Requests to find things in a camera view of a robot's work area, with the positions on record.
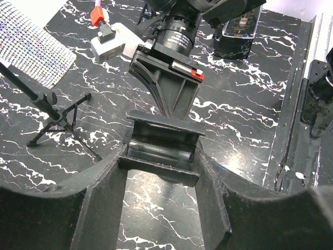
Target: black strap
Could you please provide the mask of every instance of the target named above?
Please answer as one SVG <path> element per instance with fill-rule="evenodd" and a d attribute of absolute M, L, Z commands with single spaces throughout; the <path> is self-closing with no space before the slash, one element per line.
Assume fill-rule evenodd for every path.
<path fill-rule="evenodd" d="M 206 12 L 214 7 L 214 4 L 208 3 L 206 0 L 187 0 L 194 8 L 200 12 Z"/>
<path fill-rule="evenodd" d="M 163 19 L 166 17 L 166 14 L 160 14 L 154 18 L 151 18 L 149 20 L 146 20 L 145 22 L 142 22 L 140 23 L 139 25 L 137 25 L 135 27 L 135 31 L 134 33 L 139 37 L 139 38 L 142 38 L 145 31 L 150 27 L 152 26 L 154 23 L 156 22 L 160 22 L 160 21 L 163 21 Z"/>

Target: black pole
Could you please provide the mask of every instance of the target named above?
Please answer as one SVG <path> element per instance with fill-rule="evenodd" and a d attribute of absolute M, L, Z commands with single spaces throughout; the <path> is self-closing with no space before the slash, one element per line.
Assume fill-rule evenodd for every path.
<path fill-rule="evenodd" d="M 33 92 L 28 86 L 26 86 L 18 77 L 16 77 L 12 72 L 10 72 L 9 69 L 5 67 L 0 62 L 0 73 L 6 77 L 9 81 L 11 81 L 13 84 L 15 84 L 16 87 L 18 87 L 21 91 L 23 91 L 24 94 L 26 94 L 28 97 L 30 97 L 31 100 L 37 100 L 38 95 Z"/>

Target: marble tabletop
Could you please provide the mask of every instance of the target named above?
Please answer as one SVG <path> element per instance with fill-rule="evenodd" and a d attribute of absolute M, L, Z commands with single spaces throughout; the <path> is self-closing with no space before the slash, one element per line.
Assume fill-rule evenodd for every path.
<path fill-rule="evenodd" d="M 143 1 L 110 0 L 110 22 L 134 29 Z M 130 60 L 118 56 L 98 64 L 90 40 L 94 1 L 72 0 L 45 29 L 78 57 L 53 89 L 59 107 L 84 93 L 93 99 L 79 107 L 77 131 L 102 157 L 122 141 L 132 123 L 126 114 L 137 109 L 159 111 L 147 89 L 127 70 Z M 213 56 L 213 33 L 202 22 L 191 57 L 205 68 L 206 78 L 188 121 L 201 122 L 204 150 L 223 166 L 263 185 L 281 104 L 297 47 L 301 20 L 263 10 L 248 60 Z M 45 91 L 11 68 L 21 80 Z M 8 80 L 0 79 L 0 184 L 14 190 L 42 191 L 94 164 L 79 142 L 66 133 L 45 135 L 37 148 L 26 142 L 43 127 L 47 114 L 38 111 Z M 130 171 L 117 249 L 204 249 L 195 190 Z"/>

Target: tripod knob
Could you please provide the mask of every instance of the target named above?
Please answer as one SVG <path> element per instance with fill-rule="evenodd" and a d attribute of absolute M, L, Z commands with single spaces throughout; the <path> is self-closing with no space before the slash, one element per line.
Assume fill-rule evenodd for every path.
<path fill-rule="evenodd" d="M 54 92 L 50 92 L 46 95 L 46 100 L 48 103 L 50 103 L 51 105 L 56 105 L 58 103 L 58 98 L 56 93 Z"/>

